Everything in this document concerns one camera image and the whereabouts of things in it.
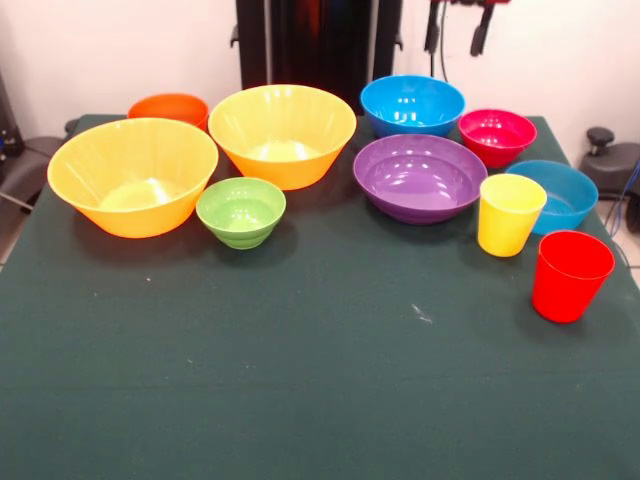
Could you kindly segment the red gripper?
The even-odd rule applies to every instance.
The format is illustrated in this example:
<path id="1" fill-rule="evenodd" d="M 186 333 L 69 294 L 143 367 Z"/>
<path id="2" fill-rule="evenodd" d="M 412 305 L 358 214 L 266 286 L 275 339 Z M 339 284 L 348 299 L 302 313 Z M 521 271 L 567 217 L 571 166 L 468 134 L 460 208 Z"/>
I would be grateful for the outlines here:
<path id="1" fill-rule="evenodd" d="M 483 6 L 483 14 L 480 24 L 476 27 L 470 47 L 471 56 L 483 54 L 489 25 L 494 12 L 493 4 L 501 4 L 503 0 L 431 0 L 429 4 L 429 16 L 427 22 L 426 38 L 424 43 L 425 51 L 435 51 L 437 49 L 440 27 L 439 8 L 440 3 L 461 4 L 463 6 Z"/>

